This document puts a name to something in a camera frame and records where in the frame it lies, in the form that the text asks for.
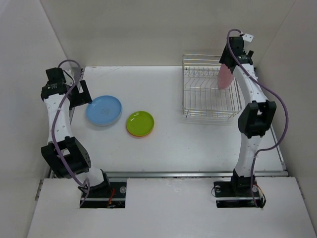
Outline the pink plate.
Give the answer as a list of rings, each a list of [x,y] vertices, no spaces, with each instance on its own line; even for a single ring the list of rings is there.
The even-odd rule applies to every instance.
[[[225,65],[222,64],[219,69],[218,73],[218,88],[220,90],[224,90],[230,86],[234,77],[230,71],[230,69]]]

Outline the green plate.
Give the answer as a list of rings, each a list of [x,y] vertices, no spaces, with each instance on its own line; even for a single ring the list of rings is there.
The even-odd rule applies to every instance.
[[[153,130],[155,121],[153,116],[146,111],[132,113],[126,121],[126,129],[134,134],[145,134]]]

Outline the orange plate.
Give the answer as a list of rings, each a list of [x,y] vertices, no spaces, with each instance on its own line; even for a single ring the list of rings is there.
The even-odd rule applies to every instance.
[[[133,136],[133,137],[136,137],[136,138],[143,138],[143,137],[146,137],[148,135],[150,135],[153,130],[149,131],[148,133],[145,133],[145,134],[134,134],[132,132],[130,132],[129,130],[127,130],[127,132],[129,133],[129,135]]]

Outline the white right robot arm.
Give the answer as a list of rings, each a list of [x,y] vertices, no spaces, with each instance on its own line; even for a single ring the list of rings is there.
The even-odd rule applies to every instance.
[[[254,158],[262,138],[270,129],[276,111],[276,103],[269,101],[256,83],[253,53],[245,51],[252,40],[253,36],[250,34],[229,37],[219,61],[238,82],[245,102],[245,108],[238,117],[240,153],[229,183],[229,189],[235,195],[250,191],[254,184]]]

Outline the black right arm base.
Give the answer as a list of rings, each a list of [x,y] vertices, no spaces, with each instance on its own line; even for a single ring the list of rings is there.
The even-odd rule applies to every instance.
[[[264,208],[266,205],[266,197],[255,185],[253,186],[254,198],[250,188],[237,192],[229,181],[215,181],[211,192],[215,197],[217,208]]]

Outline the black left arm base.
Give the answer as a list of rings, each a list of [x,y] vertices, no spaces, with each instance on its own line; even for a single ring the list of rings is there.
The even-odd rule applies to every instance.
[[[126,181],[103,182],[100,185],[90,187],[88,193],[87,188],[79,187],[79,190],[82,192],[79,202],[80,208],[125,208],[127,192]]]

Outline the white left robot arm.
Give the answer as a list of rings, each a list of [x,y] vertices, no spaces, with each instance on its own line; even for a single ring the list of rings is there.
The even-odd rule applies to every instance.
[[[106,173],[92,167],[88,151],[71,130],[71,111],[90,104],[85,81],[67,82],[68,73],[60,67],[46,70],[48,81],[41,91],[41,99],[48,110],[50,134],[41,154],[58,178],[74,179],[83,192],[91,191],[104,197],[111,185]]]

